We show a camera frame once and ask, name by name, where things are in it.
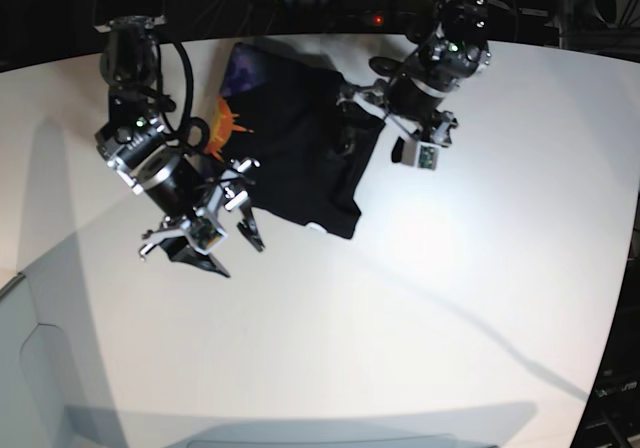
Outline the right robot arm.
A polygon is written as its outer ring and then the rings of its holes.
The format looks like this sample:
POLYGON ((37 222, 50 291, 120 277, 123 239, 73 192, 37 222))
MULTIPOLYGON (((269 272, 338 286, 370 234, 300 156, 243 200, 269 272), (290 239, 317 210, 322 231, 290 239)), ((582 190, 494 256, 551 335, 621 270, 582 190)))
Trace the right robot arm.
POLYGON ((171 124, 176 104, 164 87, 165 22, 166 0, 95 1, 94 27, 107 36, 100 73, 108 86, 108 119, 95 135, 96 148, 134 194, 146 195, 163 214, 142 236, 141 259, 159 248, 174 263, 228 277, 214 254, 228 237, 220 211, 240 212, 239 232, 257 251, 264 248, 248 193, 260 163, 206 153, 210 126, 192 114, 193 67, 175 39, 169 42, 182 64, 185 99, 178 124, 171 124))

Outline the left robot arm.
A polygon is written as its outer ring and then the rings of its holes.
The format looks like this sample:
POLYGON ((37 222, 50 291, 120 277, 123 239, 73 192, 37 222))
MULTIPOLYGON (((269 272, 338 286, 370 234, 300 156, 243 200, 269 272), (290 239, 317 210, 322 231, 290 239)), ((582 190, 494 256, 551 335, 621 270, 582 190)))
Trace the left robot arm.
POLYGON ((452 145, 451 132, 459 122, 440 105, 461 82, 490 65, 488 1, 432 0, 430 11, 406 34, 415 44, 408 55, 401 60, 372 57, 369 67, 378 75, 374 83, 341 87, 340 102, 360 97, 397 124, 392 162, 433 170, 440 151, 452 145))

